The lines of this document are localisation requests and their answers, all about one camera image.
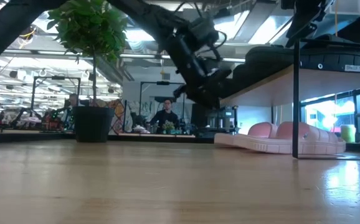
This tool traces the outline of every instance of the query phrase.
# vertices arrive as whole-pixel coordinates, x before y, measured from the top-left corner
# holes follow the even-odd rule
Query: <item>black plant pot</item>
[[[77,106],[73,109],[78,142],[106,142],[115,111],[111,108]]]

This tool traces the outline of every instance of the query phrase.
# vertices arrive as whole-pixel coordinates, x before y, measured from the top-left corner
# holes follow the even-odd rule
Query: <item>sticker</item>
[[[345,72],[360,72],[360,65],[345,65]]]

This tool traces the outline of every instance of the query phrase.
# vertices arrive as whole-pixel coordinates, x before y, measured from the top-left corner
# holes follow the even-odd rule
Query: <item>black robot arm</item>
[[[44,11],[55,9],[67,0],[10,0],[0,10],[0,54],[15,41],[23,30]],[[161,50],[167,51],[186,82],[176,92],[206,107],[219,107],[220,81],[231,71],[209,71],[195,52],[207,45],[213,48],[219,39],[210,18],[200,17],[186,21],[173,12],[141,0],[108,0],[110,4],[131,17],[142,29],[152,35]]]

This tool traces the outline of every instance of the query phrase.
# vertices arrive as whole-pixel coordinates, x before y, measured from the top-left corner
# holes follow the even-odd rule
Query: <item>plant stem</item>
[[[93,51],[93,104],[97,105],[97,57]]]

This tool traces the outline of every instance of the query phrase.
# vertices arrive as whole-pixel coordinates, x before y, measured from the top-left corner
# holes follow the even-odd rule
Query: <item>dark jacket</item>
[[[173,113],[172,111],[170,113],[167,113],[165,110],[161,110],[161,111],[158,111],[155,116],[153,117],[153,119],[150,121],[151,125],[154,125],[157,121],[158,122],[158,129],[156,130],[156,132],[158,134],[162,133],[163,132],[163,124],[166,122],[166,121],[169,121],[169,122],[172,122],[174,124],[174,127],[175,128],[178,128],[179,127],[179,118],[178,116]]]

